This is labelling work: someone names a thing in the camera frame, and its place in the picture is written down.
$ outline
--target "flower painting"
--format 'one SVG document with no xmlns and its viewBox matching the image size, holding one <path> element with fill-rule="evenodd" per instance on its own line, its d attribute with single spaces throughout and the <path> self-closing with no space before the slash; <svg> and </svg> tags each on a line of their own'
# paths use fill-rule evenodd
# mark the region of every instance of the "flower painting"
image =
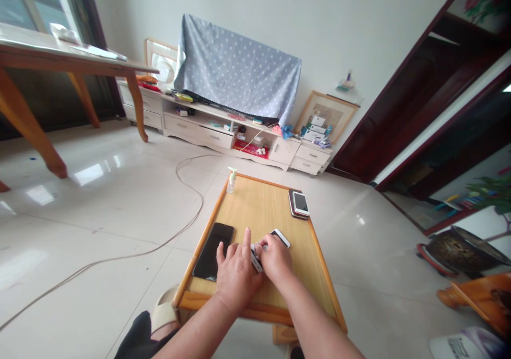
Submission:
<svg viewBox="0 0 511 359">
<path fill-rule="evenodd" d="M 466 0 L 464 13 L 471 23 L 480 25 L 487 17 L 505 14 L 506 5 L 506 0 Z"/>
</svg>

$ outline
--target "white smartphone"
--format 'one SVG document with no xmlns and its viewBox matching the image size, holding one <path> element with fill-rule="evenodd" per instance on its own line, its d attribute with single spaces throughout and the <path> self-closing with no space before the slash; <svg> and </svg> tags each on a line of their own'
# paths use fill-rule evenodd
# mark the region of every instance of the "white smartphone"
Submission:
<svg viewBox="0 0 511 359">
<path fill-rule="evenodd" d="M 302 193 L 293 191 L 294 211 L 298 214 L 310 215 L 307 200 Z"/>
<path fill-rule="evenodd" d="M 274 229 L 272 232 L 270 232 L 270 234 L 278 236 L 280 238 L 280 240 L 282 241 L 282 243 L 284 243 L 287 248 L 291 247 L 289 240 L 287 240 L 286 237 L 283 236 L 282 233 L 278 229 Z"/>
<path fill-rule="evenodd" d="M 282 241 L 282 243 L 284 243 L 286 245 L 287 248 L 289 248 L 291 246 L 291 244 L 289 243 L 289 240 L 287 240 L 287 238 L 285 236 L 283 236 L 282 233 L 278 229 L 274 229 L 270 234 L 278 236 L 279 239 Z M 253 264 L 255 270 L 257 272 L 264 272 L 264 270 L 262 268 L 261 260 L 259 260 L 259 257 L 256 255 L 256 251 L 255 251 L 256 246 L 254 244 L 251 244 L 250 250 L 251 250 L 250 252 L 251 252 L 252 264 Z"/>
</svg>

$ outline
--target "smartphone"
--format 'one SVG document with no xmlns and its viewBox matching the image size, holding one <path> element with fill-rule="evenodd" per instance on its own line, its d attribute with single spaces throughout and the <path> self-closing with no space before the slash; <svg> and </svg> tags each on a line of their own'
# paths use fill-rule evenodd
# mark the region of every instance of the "smartphone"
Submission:
<svg viewBox="0 0 511 359">
<path fill-rule="evenodd" d="M 293 190 L 293 189 L 290 189 L 290 190 L 289 190 L 288 197 L 289 197 L 289 207 L 290 207 L 290 209 L 291 209 L 291 216 L 292 216 L 293 218 L 298 218 L 298 219 L 304 219 L 304 220 L 307 220 L 307 219 L 309 218 L 307 215 L 302 215 L 302 214 L 298 214 L 298 213 L 295 213 L 295 212 L 294 212 L 293 192 L 301 193 L 301 191 Z"/>
<path fill-rule="evenodd" d="M 195 267 L 193 276 L 203 278 L 212 282 L 217 281 L 217 248 L 220 242 L 224 243 L 224 256 L 227 254 L 227 247 L 233 239 L 234 227 L 222 223 L 213 224 L 208 239 L 202 248 L 201 254 Z"/>
<path fill-rule="evenodd" d="M 302 193 L 293 191 L 293 204 L 294 212 L 300 215 L 309 215 L 309 207 L 307 206 L 307 200 L 305 195 Z"/>
<path fill-rule="evenodd" d="M 282 235 L 282 233 L 279 231 L 279 229 L 274 229 L 271 233 L 271 235 L 276 235 L 280 238 L 280 240 L 282 241 L 282 243 L 284 243 L 284 245 L 289 248 L 291 246 L 291 244 L 289 243 L 289 241 L 287 240 L 287 238 L 285 236 Z M 261 260 L 259 259 L 259 257 L 256 255 L 256 246 L 254 244 L 251 244 L 250 245 L 250 250 L 252 252 L 252 256 L 251 256 L 251 259 L 252 259 L 252 265 L 254 266 L 255 270 L 257 272 L 263 272 L 263 268 L 262 268 L 262 263 L 261 263 Z"/>
</svg>

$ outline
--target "drawer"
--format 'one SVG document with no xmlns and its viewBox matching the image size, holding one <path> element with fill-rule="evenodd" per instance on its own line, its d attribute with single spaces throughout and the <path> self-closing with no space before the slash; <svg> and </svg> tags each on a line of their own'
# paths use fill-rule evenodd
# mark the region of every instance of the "drawer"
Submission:
<svg viewBox="0 0 511 359">
<path fill-rule="evenodd" d="M 199 125 L 193 124 L 191 122 L 183 121 L 182 119 L 170 116 L 163 115 L 163 122 L 166 129 L 191 135 L 194 138 L 202 139 L 202 132 L 205 130 L 203 127 Z"/>
<path fill-rule="evenodd" d="M 320 164 L 322 166 L 328 160 L 330 154 L 323 153 L 317 149 L 308 148 L 305 145 L 301 145 L 296 152 L 296 156 L 302 159 L 307 159 L 308 161 Z"/>
<path fill-rule="evenodd" d="M 316 175 L 319 169 L 321 169 L 320 164 L 311 162 L 307 159 L 303 159 L 300 157 L 293 158 L 293 160 L 291 161 L 291 167 L 313 175 Z"/>
<path fill-rule="evenodd" d="M 126 112 L 126 118 L 132 121 L 137 121 L 137 117 L 135 115 L 135 108 L 130 105 L 123 105 L 124 111 Z M 155 114 L 153 112 L 144 110 L 144 125 L 155 127 L 157 129 L 161 129 L 161 115 Z"/>
<path fill-rule="evenodd" d="M 289 165 L 293 160 L 298 147 L 300 147 L 300 142 L 295 142 L 293 139 L 285 141 L 281 137 L 278 137 L 271 149 L 269 159 Z"/>
<path fill-rule="evenodd" d="M 201 129 L 202 132 L 200 133 L 200 136 L 196 136 L 197 138 L 202 139 L 204 142 L 230 149 L 230 146 L 233 142 L 232 135 L 219 133 L 215 130 L 210 130 L 205 127 L 201 127 Z"/>
<path fill-rule="evenodd" d="M 129 92 L 127 86 L 119 85 L 121 90 L 122 100 L 124 104 L 134 106 L 133 97 Z M 145 91 L 145 89 L 141 88 L 140 92 L 142 93 L 142 103 L 144 105 L 144 110 L 151 111 L 156 114 L 162 114 L 161 110 L 161 101 L 159 98 L 149 96 L 149 92 Z"/>
</svg>

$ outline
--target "small wooden table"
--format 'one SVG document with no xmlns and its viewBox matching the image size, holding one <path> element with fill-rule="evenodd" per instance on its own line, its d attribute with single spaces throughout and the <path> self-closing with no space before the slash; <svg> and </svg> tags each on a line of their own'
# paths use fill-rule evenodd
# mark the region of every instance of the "small wooden table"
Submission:
<svg viewBox="0 0 511 359">
<path fill-rule="evenodd" d="M 42 32 L 0 23 L 0 112 L 41 154 L 48 170 L 59 178 L 68 176 L 67 168 L 4 68 L 67 72 L 90 123 L 96 128 L 100 126 L 100 121 L 92 105 L 84 74 L 125 77 L 135 105 L 138 132 L 144 142 L 148 137 L 144 130 L 143 101 L 135 71 L 159 73 L 142 63 L 104 58 L 72 46 L 78 45 Z"/>
<path fill-rule="evenodd" d="M 289 240 L 293 268 L 303 284 L 341 329 L 348 333 L 330 274 L 325 264 L 312 221 L 291 216 L 289 187 L 238 174 L 232 194 L 226 193 L 227 182 L 195 249 L 185 276 L 172 301 L 181 323 L 199 310 L 214 294 L 216 283 L 192 276 L 202 248 L 215 222 L 233 226 L 233 243 L 243 242 L 244 230 L 252 231 L 252 242 L 279 229 Z M 241 317 L 274 323 L 274 343 L 287 344 L 297 340 L 287 305 L 276 287 L 265 278 Z"/>
</svg>

